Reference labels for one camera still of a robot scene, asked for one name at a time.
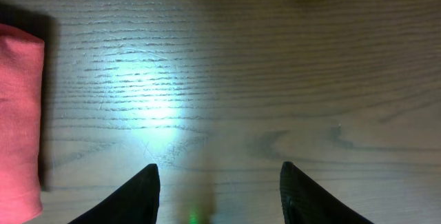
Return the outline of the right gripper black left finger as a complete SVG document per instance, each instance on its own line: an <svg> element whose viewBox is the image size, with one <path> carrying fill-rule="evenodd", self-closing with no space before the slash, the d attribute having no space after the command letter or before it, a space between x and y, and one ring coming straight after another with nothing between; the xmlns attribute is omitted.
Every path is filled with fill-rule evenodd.
<svg viewBox="0 0 441 224"><path fill-rule="evenodd" d="M155 224L160 190L158 167L149 164L70 224Z"/></svg>

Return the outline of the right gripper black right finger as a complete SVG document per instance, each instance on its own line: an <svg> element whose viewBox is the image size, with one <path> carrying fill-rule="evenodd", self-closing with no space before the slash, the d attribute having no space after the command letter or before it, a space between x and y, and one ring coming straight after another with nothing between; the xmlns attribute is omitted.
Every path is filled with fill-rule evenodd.
<svg viewBox="0 0 441 224"><path fill-rule="evenodd" d="M346 206L291 161L280 171L285 224L373 224Z"/></svg>

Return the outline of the red soccer t-shirt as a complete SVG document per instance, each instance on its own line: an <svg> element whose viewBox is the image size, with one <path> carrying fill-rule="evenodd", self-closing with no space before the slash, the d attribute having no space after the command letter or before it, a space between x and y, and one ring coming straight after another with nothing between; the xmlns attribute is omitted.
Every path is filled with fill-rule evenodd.
<svg viewBox="0 0 441 224"><path fill-rule="evenodd" d="M1 25L1 222L42 211L38 176L45 43Z"/></svg>

